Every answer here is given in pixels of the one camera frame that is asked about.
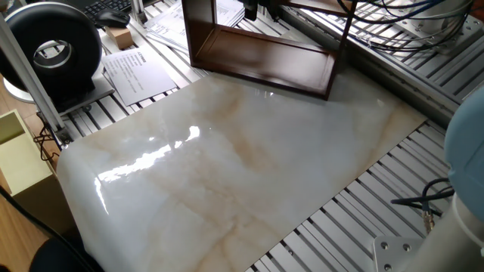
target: wooden frame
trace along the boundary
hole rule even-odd
[[[356,1],[275,0],[279,5],[307,8],[348,17],[338,51],[275,38],[216,23],[216,0],[182,0],[188,51],[193,67],[241,77],[327,100]]]

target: marble board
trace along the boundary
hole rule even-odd
[[[106,271],[243,272],[424,120],[353,69],[329,101],[211,74],[74,142],[57,173]]]

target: metal grating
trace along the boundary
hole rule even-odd
[[[289,17],[305,21],[308,28],[319,28],[320,35],[329,33],[332,36],[338,36],[343,32],[346,22],[345,18],[334,15],[296,8],[285,8],[284,10]],[[360,17],[381,20],[385,11],[368,3],[360,3],[356,13]],[[362,49],[368,56],[381,60],[381,63],[384,63],[388,70],[394,70],[398,67],[410,73],[416,79],[423,81],[428,88],[438,91],[443,97],[459,105],[475,87],[484,81],[484,31],[482,30],[482,22],[469,16],[463,32],[469,32],[469,29],[475,30],[475,28],[479,29],[476,34],[476,37],[479,38],[463,51],[453,52],[449,55],[439,54],[435,51],[413,53],[375,51],[371,50],[368,44],[364,44],[355,38],[349,40],[352,45]],[[352,22],[351,34],[361,35],[363,30],[387,38],[410,38],[408,34],[394,26],[370,25],[357,20]],[[388,42],[388,45],[398,46],[399,44]],[[421,43],[412,42],[410,45],[418,46]]]
[[[424,238],[419,210],[389,201],[419,196],[428,181],[447,176],[444,133],[425,122],[247,271],[375,271],[375,237]],[[445,211],[449,204],[441,199],[433,208]]]
[[[147,7],[147,16],[157,16],[172,3],[165,0]],[[242,20],[236,27],[271,36],[294,30],[284,21],[274,23],[262,15],[256,22]],[[132,23],[129,28],[135,47],[142,46],[162,56],[167,73],[178,87],[130,107],[125,107],[115,92],[64,116],[74,140],[118,122],[208,75],[204,70],[190,67],[188,55],[145,38],[146,30],[138,24]],[[105,54],[119,51],[104,32],[100,34]],[[376,236],[424,237],[419,211],[391,206],[389,201],[417,196],[426,182],[446,176],[444,133],[431,121],[425,122],[247,271],[374,271],[372,242]],[[445,211],[448,205],[449,201],[438,200],[433,208]]]

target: yellow box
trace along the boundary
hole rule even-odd
[[[16,110],[0,116],[0,185],[58,233],[76,226],[54,169]]]

